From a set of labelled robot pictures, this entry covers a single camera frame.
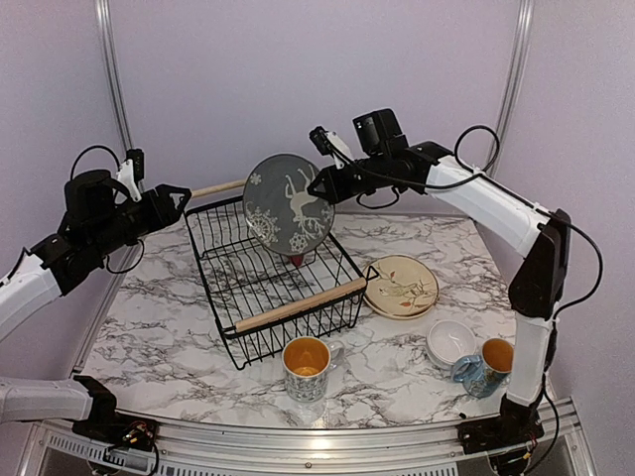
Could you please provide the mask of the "grey reindeer plate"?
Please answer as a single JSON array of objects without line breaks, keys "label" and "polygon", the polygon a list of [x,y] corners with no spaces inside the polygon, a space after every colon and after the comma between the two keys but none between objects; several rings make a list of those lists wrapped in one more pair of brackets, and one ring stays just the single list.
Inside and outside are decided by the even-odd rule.
[{"label": "grey reindeer plate", "polygon": [[250,232],[268,250],[288,257],[305,255],[327,237],[335,207],[309,194],[318,168],[294,154],[273,155],[249,175],[243,213]]}]

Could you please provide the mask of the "red teal floral plate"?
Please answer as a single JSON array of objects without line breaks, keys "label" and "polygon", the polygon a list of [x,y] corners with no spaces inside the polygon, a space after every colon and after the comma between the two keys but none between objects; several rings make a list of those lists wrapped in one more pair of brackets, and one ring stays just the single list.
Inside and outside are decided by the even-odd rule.
[{"label": "red teal floral plate", "polygon": [[294,255],[289,258],[289,262],[296,268],[300,268],[308,261],[306,254]]}]

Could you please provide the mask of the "cream gold rimmed plate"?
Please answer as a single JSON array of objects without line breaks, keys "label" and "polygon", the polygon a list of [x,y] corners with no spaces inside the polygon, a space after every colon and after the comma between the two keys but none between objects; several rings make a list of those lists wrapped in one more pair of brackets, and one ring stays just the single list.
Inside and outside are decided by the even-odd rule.
[{"label": "cream gold rimmed plate", "polygon": [[405,255],[389,255],[368,263],[366,304],[388,318],[409,320],[422,316],[439,299],[434,273],[422,262]]}]

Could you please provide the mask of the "black wire dish rack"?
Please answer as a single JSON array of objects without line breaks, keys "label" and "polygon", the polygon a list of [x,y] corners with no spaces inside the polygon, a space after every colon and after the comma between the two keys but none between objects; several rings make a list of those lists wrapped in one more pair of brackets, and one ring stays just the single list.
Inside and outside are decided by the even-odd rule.
[{"label": "black wire dish rack", "polygon": [[375,269],[361,271],[333,235],[299,262],[265,248],[235,195],[185,214],[218,335],[238,370],[280,353],[297,337],[355,326]]}]

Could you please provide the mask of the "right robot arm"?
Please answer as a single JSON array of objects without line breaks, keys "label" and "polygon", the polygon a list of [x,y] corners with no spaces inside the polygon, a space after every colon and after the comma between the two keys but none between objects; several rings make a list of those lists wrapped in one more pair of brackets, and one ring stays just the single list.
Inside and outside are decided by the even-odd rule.
[{"label": "right robot arm", "polygon": [[457,208],[510,245],[523,259],[508,296],[516,314],[515,354],[508,390],[491,434],[511,444],[530,427],[555,352],[555,323],[567,276],[570,217],[530,202],[470,167],[457,150],[426,141],[410,144],[395,113],[382,109],[353,121],[365,158],[354,160],[333,132],[317,126],[309,138],[334,159],[309,186],[309,193],[338,204],[391,187],[428,194]]}]

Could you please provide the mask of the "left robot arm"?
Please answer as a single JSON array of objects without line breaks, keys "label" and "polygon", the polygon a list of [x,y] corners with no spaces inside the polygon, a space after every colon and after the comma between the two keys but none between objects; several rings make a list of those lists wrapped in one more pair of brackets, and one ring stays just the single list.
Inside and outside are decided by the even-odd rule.
[{"label": "left robot arm", "polygon": [[[185,187],[160,184],[138,193],[108,170],[92,170],[64,186],[59,230],[22,251],[1,281],[1,335],[8,337],[34,313],[82,284],[109,256],[178,222],[191,199]],[[112,394],[92,379],[1,381],[1,420],[85,420],[105,441],[124,434],[125,419],[101,400]]]}]

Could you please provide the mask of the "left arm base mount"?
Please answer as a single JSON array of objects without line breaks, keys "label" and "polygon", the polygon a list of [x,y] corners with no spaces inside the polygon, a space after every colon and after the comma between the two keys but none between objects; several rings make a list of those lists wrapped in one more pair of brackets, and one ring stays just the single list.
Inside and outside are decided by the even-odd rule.
[{"label": "left arm base mount", "polygon": [[151,452],[154,448],[159,424],[151,418],[115,414],[109,421],[87,419],[74,421],[72,432],[114,448],[132,448]]}]

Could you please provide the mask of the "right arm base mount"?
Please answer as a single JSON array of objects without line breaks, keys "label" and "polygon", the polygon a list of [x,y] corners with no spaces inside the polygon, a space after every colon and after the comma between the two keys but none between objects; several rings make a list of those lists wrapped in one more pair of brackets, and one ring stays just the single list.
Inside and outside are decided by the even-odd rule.
[{"label": "right arm base mount", "polygon": [[456,429],[457,439],[465,454],[514,446],[538,440],[545,434],[542,424],[535,418],[524,425],[517,425],[503,416],[466,420]]}]

